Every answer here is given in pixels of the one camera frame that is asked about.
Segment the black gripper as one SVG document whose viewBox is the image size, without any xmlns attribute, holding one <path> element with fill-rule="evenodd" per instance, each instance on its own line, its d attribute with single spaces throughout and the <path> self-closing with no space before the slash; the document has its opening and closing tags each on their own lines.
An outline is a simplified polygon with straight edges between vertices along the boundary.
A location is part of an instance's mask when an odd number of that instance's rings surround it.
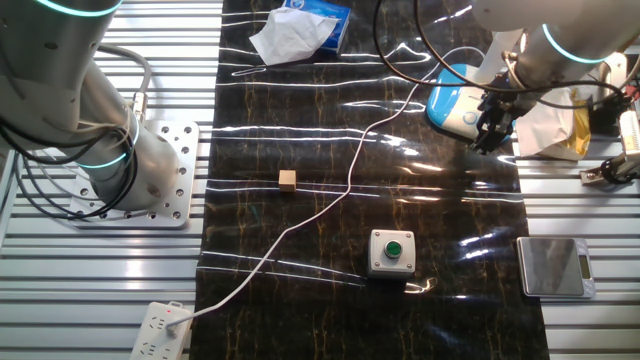
<svg viewBox="0 0 640 360">
<path fill-rule="evenodd" d="M 512 134 L 512 122 L 531 110 L 531 102 L 523 95 L 512 93 L 519 90 L 512 85 L 508 74 L 497 75 L 490 83 L 500 91 L 486 91 L 479 105 L 481 117 L 476 124 L 477 137 L 470 149 L 491 153 L 498 149 Z"/>
</svg>

